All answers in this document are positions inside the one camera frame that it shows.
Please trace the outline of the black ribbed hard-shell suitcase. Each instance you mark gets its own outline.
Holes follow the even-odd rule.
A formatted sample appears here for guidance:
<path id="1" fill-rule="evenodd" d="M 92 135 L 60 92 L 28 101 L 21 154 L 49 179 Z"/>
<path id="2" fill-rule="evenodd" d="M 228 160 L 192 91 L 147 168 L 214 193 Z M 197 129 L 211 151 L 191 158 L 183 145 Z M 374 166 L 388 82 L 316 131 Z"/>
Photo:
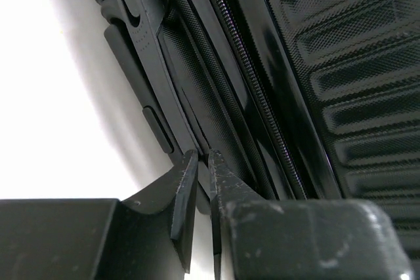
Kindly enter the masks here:
<path id="1" fill-rule="evenodd" d="M 419 267 L 419 0 L 95 0 L 162 150 L 267 199 L 367 199 Z"/>

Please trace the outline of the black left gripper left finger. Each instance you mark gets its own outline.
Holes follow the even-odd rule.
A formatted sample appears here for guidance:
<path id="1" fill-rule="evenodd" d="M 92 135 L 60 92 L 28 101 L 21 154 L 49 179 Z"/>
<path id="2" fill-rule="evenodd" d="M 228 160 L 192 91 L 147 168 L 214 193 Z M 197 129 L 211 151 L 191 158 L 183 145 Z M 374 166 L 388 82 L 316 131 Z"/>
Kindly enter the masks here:
<path id="1" fill-rule="evenodd" d="M 190 271 L 198 155 L 119 199 L 1 201 L 2 279 L 183 279 Z"/>

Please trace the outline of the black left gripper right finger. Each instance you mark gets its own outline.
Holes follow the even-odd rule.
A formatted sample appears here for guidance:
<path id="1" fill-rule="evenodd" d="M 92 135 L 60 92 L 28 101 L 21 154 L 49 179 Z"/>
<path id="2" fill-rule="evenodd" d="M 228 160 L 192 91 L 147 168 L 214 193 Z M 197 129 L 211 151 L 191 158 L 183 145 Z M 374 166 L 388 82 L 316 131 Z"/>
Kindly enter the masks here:
<path id="1" fill-rule="evenodd" d="M 377 205 L 359 199 L 267 200 L 222 153 L 208 158 L 217 279 L 414 279 Z"/>

